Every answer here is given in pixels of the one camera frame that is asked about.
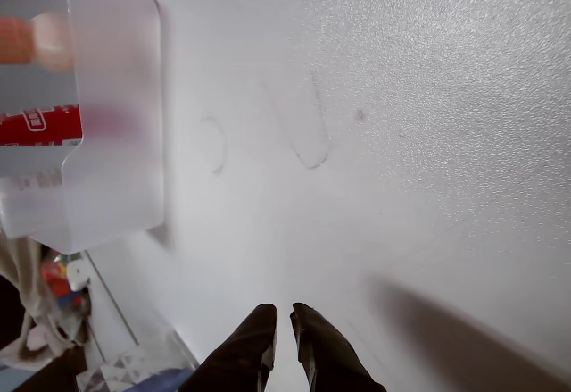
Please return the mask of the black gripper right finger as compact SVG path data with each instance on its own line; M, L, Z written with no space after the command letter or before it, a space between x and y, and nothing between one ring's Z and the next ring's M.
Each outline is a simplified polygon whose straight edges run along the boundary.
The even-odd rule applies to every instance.
M311 391L384 391L364 368L345 336L321 313L303 303L290 314L298 361Z

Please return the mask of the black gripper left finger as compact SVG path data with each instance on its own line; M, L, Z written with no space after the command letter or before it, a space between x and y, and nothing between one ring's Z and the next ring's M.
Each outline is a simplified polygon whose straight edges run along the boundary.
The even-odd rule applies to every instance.
M277 308L256 306L178 391L263 391L274 367L276 339Z

